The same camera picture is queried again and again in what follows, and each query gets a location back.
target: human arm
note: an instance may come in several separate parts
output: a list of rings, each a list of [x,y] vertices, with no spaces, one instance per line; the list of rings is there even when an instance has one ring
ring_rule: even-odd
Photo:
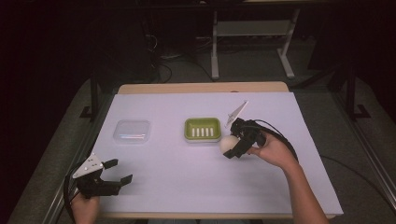
[[[78,193],[71,202],[73,216],[76,224],[92,224],[95,222],[99,214],[98,196],[86,199],[84,195]]]
[[[282,169],[289,184],[294,223],[329,223],[304,174],[301,165],[281,141],[268,133],[263,147],[252,147],[247,153]]]

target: white ball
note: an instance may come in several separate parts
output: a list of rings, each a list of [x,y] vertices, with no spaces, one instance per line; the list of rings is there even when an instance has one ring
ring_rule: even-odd
[[[226,151],[233,149],[239,142],[239,139],[233,135],[227,135],[220,140],[220,151],[224,154]]]

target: green soap dish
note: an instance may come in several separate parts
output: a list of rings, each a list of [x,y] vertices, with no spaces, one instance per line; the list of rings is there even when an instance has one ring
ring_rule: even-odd
[[[220,122],[216,118],[187,119],[184,125],[187,142],[218,142],[221,137]]]

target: person's right hand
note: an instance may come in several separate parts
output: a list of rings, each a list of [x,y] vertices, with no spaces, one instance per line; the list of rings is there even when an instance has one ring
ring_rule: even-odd
[[[298,164],[284,143],[269,133],[262,132],[262,134],[265,134],[267,139],[264,146],[251,147],[247,154],[254,154],[283,170],[290,165]]]

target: white paper sheet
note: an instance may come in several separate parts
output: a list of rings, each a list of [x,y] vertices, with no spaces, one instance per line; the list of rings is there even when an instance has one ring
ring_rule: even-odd
[[[293,93],[119,94],[108,111],[93,152],[102,161],[119,159],[104,180],[133,174],[119,196],[102,197],[103,212],[291,214],[282,171],[251,155],[225,158],[219,143],[188,143],[184,122],[218,118],[222,135],[228,114],[246,100],[241,119],[263,119],[292,143],[308,181],[327,215],[341,215],[332,184]],[[149,140],[120,145],[113,139],[122,119],[150,122]]]

